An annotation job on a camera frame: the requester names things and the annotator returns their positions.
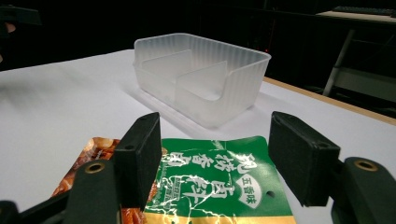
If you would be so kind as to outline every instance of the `green package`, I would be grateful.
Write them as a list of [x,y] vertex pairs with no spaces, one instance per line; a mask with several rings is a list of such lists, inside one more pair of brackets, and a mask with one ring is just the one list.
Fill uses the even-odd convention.
[[163,139],[147,223],[296,223],[265,138]]

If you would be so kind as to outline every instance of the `white table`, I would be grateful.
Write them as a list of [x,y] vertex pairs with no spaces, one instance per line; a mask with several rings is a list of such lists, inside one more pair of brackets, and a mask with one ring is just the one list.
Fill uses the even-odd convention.
[[[15,201],[20,211],[47,200],[90,138],[122,138],[152,111],[160,111],[163,138],[219,140],[268,139],[271,113],[282,111],[340,146],[341,161],[364,157],[396,176],[393,119],[389,124],[264,81],[254,106],[207,130],[140,91],[133,61],[130,49],[0,73],[0,200]],[[298,223],[332,223],[331,200],[302,208],[286,185],[285,191]]]

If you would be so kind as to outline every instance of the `table leg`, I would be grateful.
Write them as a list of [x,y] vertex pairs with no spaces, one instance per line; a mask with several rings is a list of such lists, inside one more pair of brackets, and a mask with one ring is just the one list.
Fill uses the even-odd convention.
[[324,88],[323,95],[325,96],[329,96],[330,92],[332,91],[332,85],[337,78],[341,64],[344,60],[350,41],[352,40],[354,34],[355,34],[355,30],[349,30],[346,36],[346,40],[344,41],[344,45],[341,48],[340,54],[338,55],[337,61],[335,62],[335,65],[332,68],[332,72],[330,73],[329,79],[327,80],[326,87]]

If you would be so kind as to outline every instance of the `translucent plastic tray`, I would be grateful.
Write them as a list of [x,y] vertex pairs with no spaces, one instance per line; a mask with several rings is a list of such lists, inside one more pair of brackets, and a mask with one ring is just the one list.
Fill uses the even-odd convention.
[[139,87],[203,127],[219,127],[252,106],[267,53],[189,34],[134,42]]

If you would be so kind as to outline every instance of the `food package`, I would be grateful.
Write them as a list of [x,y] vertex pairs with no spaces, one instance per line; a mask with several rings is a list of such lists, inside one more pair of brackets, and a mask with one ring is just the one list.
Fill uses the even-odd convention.
[[[119,141],[91,139],[53,196],[71,189],[84,162],[109,159]],[[145,211],[123,208],[122,219],[123,224],[296,223],[261,136],[163,139],[163,157]]]

